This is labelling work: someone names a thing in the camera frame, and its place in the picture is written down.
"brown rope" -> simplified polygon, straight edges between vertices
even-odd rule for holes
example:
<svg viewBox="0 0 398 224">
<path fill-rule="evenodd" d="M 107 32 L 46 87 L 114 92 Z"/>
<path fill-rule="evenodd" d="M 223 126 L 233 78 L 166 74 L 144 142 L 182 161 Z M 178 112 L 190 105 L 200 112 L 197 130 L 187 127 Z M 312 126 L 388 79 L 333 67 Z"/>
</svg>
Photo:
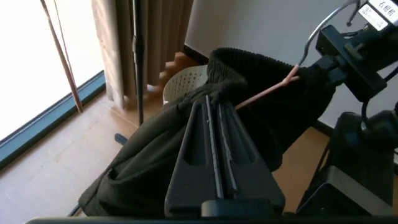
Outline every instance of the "brown rope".
<svg viewBox="0 0 398 224">
<path fill-rule="evenodd" d="M 71 69 L 71 66 L 70 66 L 68 52 L 67 52 L 67 46 L 65 45 L 65 40 L 63 38 L 63 32 L 62 32 L 62 28 L 61 28 L 61 21 L 60 21 L 59 14 L 58 14 L 57 4 L 55 3 L 55 0 L 54 0 L 55 10 L 57 11 L 58 23 L 60 25 L 61 37 L 62 37 L 63 46 L 65 48 L 66 58 L 65 58 L 65 55 L 62 52 L 62 48 L 61 48 L 60 42 L 59 42 L 57 34 L 55 33 L 55 30 L 54 30 L 54 26 L 52 25 L 51 17 L 50 17 L 50 14 L 49 14 L 49 10 L 47 9 L 47 5 L 45 3 L 45 0 L 40 0 L 40 2 L 43 5 L 44 12 L 45 12 L 45 14 L 47 16 L 47 19 L 49 21 L 51 34 L 52 34 L 52 37 L 54 39 L 55 46 L 57 47 L 57 51 L 58 51 L 58 54 L 60 56 L 63 69 L 65 71 L 65 74 L 67 75 L 69 86 L 70 86 L 70 89 L 72 91 L 72 96 L 73 96 L 73 99 L 75 100 L 77 110 L 82 113 L 83 112 L 83 106 L 81 105 L 81 101 L 79 99 L 79 94 L 78 94 L 77 87 L 76 87 L 76 84 L 75 84 L 75 79 L 73 78 L 72 69 Z"/>
</svg>

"clothes hanger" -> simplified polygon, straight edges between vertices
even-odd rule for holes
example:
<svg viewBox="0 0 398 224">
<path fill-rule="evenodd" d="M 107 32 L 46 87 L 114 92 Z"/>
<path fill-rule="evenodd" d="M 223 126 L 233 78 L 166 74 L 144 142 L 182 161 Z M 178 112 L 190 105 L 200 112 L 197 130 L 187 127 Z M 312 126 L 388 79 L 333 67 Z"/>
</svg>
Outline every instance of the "clothes hanger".
<svg viewBox="0 0 398 224">
<path fill-rule="evenodd" d="M 319 23 L 319 25 L 317 26 L 317 28 L 315 28 L 315 30 L 311 33 L 310 37 L 307 40 L 307 43 L 305 43 L 305 47 L 304 47 L 304 54 L 302 56 L 302 58 L 300 59 L 300 61 L 293 66 L 293 68 L 291 69 L 291 71 L 289 72 L 289 74 L 287 74 L 287 76 L 278 84 L 273 85 L 272 87 L 258 93 L 255 96 L 250 97 L 249 99 L 243 101 L 242 103 L 238 104 L 235 106 L 235 109 L 238 110 L 254 101 L 256 101 L 257 99 L 267 95 L 268 93 L 286 86 L 289 82 L 293 82 L 296 81 L 298 79 L 300 79 L 300 77 L 298 76 L 294 76 L 297 71 L 299 70 L 300 66 L 304 63 L 305 59 L 307 58 L 308 55 L 308 50 L 310 48 L 310 44 L 312 42 L 312 40 L 315 38 L 315 36 L 320 32 L 320 30 L 323 28 L 323 26 L 329 22 L 333 17 L 335 17 L 340 11 L 342 11 L 343 9 L 345 9 L 347 6 L 352 5 L 352 4 L 356 4 L 355 5 L 355 9 L 352 13 L 352 15 L 349 17 L 348 22 L 346 23 L 347 26 L 351 26 L 351 23 L 354 19 L 354 16 L 356 15 L 356 13 L 359 10 L 359 7 L 361 6 L 361 0 L 348 0 L 346 3 L 344 3 L 343 5 L 341 5 L 339 8 L 335 9 L 331 14 L 329 14 L 329 16 L 327 16 L 321 23 Z"/>
</svg>

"dark clothing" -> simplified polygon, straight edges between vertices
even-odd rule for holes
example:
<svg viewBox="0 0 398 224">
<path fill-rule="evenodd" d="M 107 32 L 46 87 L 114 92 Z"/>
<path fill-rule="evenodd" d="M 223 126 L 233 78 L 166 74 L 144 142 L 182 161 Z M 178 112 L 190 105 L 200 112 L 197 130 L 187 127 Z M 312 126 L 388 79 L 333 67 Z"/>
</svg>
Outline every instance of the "dark clothing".
<svg viewBox="0 0 398 224">
<path fill-rule="evenodd" d="M 83 193 L 87 215 L 163 217 L 164 199 L 193 102 L 204 95 L 212 105 L 233 105 L 280 82 L 292 65 L 259 54 L 222 48 L 211 53 L 204 86 L 164 106 L 122 147 L 109 167 Z M 271 171 L 282 154 L 328 106 L 335 92 L 316 65 L 301 68 L 299 81 L 238 111 Z"/>
</svg>

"white label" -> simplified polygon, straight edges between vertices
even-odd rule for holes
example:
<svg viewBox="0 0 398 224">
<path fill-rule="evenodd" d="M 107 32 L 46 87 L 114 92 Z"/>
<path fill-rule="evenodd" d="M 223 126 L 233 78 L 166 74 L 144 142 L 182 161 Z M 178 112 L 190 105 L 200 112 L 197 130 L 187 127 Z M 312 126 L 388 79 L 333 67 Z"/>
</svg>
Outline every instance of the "white label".
<svg viewBox="0 0 398 224">
<path fill-rule="evenodd" d="M 368 4 L 365 4 L 359 13 L 374 27 L 377 31 L 384 29 L 388 23 Z"/>
<path fill-rule="evenodd" d="M 398 6 L 391 0 L 369 0 L 383 16 L 385 16 L 392 24 L 398 26 Z"/>
</svg>

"metal hook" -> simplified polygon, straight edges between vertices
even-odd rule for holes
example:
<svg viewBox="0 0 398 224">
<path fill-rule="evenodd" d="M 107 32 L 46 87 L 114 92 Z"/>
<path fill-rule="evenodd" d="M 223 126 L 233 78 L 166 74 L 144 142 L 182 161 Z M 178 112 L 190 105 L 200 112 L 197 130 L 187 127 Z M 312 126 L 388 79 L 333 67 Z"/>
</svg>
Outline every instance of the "metal hook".
<svg viewBox="0 0 398 224">
<path fill-rule="evenodd" d="M 307 43 L 305 44 L 305 48 L 304 48 L 304 54 L 303 57 L 300 59 L 300 61 L 298 62 L 297 65 L 301 66 L 305 59 L 307 58 L 308 55 L 308 50 L 310 48 L 310 44 L 312 42 L 312 40 L 315 38 L 315 36 L 320 32 L 320 30 L 322 29 L 322 27 L 329 22 L 335 15 L 337 15 L 340 11 L 342 11 L 343 9 L 345 9 L 347 6 L 352 5 L 352 4 L 356 4 L 355 6 L 355 10 L 352 13 L 352 15 L 349 17 L 348 22 L 347 22 L 347 26 L 351 25 L 351 22 L 354 19 L 354 16 L 356 15 L 356 13 L 359 10 L 359 7 L 361 6 L 361 0 L 349 0 L 346 3 L 344 3 L 342 6 L 340 6 L 339 8 L 335 9 L 331 14 L 329 14 L 329 16 L 327 16 L 318 26 L 317 28 L 315 28 L 315 30 L 312 32 L 312 34 L 310 35 L 310 38 L 308 38 Z"/>
</svg>

